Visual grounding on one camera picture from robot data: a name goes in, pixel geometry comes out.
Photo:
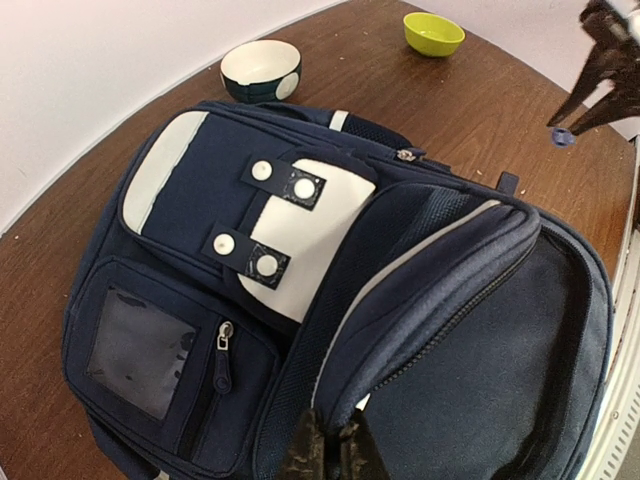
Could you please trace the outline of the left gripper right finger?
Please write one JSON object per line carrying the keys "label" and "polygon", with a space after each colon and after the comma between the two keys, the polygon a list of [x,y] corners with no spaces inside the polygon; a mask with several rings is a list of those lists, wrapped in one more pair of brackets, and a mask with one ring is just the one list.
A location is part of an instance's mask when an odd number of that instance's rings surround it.
{"label": "left gripper right finger", "polygon": [[354,412],[341,429],[339,441],[341,479],[390,479],[363,411]]}

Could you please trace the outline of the white marker blue cap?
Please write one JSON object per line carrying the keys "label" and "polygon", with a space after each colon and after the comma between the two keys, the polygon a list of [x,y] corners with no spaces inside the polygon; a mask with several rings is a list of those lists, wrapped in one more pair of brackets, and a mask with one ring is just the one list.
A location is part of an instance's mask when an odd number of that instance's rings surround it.
{"label": "white marker blue cap", "polygon": [[551,141],[559,148],[567,148],[576,143],[576,137],[567,129],[553,127],[551,130]]}

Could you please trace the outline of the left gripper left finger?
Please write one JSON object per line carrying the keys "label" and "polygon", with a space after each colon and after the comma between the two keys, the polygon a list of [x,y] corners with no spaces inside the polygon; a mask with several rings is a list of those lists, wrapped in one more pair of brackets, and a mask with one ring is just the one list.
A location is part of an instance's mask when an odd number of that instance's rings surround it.
{"label": "left gripper left finger", "polygon": [[317,412],[305,410],[285,454],[278,479],[322,480],[326,478],[325,435]]}

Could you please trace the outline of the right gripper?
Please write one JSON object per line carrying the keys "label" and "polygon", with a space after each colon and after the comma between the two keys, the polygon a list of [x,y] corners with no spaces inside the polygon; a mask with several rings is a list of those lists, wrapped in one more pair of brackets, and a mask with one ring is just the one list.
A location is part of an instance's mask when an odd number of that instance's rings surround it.
{"label": "right gripper", "polygon": [[581,27],[594,45],[569,96],[548,121],[559,125],[603,82],[612,90],[569,127],[573,135],[593,128],[639,116],[639,31],[632,12],[619,13],[609,1],[588,1],[579,16]]}

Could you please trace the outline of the navy blue student backpack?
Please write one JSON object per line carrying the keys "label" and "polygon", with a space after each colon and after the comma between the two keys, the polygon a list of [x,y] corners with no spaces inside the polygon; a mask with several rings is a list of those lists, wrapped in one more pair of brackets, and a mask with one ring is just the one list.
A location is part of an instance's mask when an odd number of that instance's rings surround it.
{"label": "navy blue student backpack", "polygon": [[613,327],[574,229],[344,111],[204,102],[140,147],[84,253],[65,379],[130,479],[278,479],[364,412],[390,479],[574,479]]}

